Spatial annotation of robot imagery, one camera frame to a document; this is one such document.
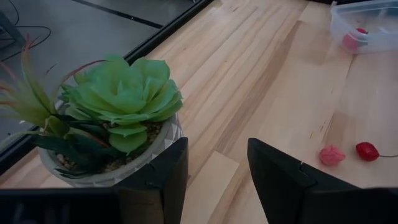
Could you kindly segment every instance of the succulent leaf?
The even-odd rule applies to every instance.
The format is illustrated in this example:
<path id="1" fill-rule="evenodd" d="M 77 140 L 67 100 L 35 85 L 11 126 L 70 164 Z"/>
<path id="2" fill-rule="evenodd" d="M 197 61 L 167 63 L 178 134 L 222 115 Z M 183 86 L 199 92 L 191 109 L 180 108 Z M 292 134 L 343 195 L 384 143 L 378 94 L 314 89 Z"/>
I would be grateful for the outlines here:
<path id="1" fill-rule="evenodd" d="M 137 134 L 145 131 L 147 128 L 139 123 L 129 124 L 125 126 L 118 126 L 116 128 L 110 128 L 108 131 L 114 134 L 121 134 L 123 137 L 129 136 L 130 134 Z"/>
<path id="2" fill-rule="evenodd" d="M 147 141 L 147 133 L 145 131 L 130 134 L 124 137 L 121 134 L 111 133 L 109 143 L 117 150 L 125 153 L 131 153 Z"/>

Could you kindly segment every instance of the wooden table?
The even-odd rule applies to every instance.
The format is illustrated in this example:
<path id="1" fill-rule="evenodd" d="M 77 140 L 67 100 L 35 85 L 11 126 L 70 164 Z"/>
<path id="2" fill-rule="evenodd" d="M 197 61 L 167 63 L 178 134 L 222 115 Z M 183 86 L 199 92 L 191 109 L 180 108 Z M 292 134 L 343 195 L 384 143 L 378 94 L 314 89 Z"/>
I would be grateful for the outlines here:
<path id="1" fill-rule="evenodd" d="M 215 0 L 149 58 L 181 88 L 190 141 L 182 223 L 265 223 L 246 159 L 249 137 L 360 187 L 398 186 L 397 159 L 358 159 L 373 142 L 398 154 L 398 52 L 352 56 L 332 41 L 329 6 L 300 0 Z M 347 158 L 319 163 L 333 144 Z M 35 152 L 2 187 L 63 187 Z"/>

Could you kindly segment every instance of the pink crumpled object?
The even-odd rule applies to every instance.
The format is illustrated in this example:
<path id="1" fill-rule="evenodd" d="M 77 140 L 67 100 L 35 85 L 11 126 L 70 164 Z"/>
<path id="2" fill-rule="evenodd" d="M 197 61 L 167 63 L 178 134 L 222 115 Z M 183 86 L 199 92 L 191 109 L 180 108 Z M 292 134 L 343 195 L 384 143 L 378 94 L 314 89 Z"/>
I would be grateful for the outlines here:
<path id="1" fill-rule="evenodd" d="M 346 158 L 346 155 L 336 146 L 324 147 L 319 153 L 319 159 L 326 166 L 336 166 Z"/>

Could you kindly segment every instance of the potted plant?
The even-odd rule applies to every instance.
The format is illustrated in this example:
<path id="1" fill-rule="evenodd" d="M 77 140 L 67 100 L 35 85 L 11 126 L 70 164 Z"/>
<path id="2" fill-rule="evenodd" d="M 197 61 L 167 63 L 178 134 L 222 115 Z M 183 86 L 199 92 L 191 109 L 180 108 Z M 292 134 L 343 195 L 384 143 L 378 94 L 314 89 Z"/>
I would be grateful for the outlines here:
<path id="1" fill-rule="evenodd" d="M 40 130 L 5 141 L 34 135 L 43 165 L 53 175 L 74 187 L 114 185 L 182 137 L 177 117 L 182 97 L 164 61 L 141 58 L 130 66 L 110 56 L 70 72 L 48 95 L 34 78 L 30 45 L 27 41 L 22 49 L 23 80 L 0 62 L 16 82 L 0 82 L 0 107 Z M 64 84 L 70 77 L 76 85 Z M 58 109 L 60 88 L 63 106 Z"/>

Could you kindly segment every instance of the red object in container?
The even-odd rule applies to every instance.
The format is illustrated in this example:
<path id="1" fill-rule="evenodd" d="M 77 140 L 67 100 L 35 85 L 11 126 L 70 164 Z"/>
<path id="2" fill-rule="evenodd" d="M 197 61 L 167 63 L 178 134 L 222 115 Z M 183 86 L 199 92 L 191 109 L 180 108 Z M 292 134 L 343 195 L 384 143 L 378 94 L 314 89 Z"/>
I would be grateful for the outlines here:
<path id="1" fill-rule="evenodd" d="M 366 30 L 364 30 L 362 28 L 357 28 L 356 30 L 362 34 L 368 33 Z M 344 47 L 346 47 L 347 49 L 350 49 L 350 50 L 357 50 L 358 47 L 366 45 L 365 40 L 363 40 L 361 38 L 355 39 L 353 36 L 354 36 L 354 34 L 352 34 L 352 33 L 344 35 L 344 37 L 343 37 L 343 46 Z"/>

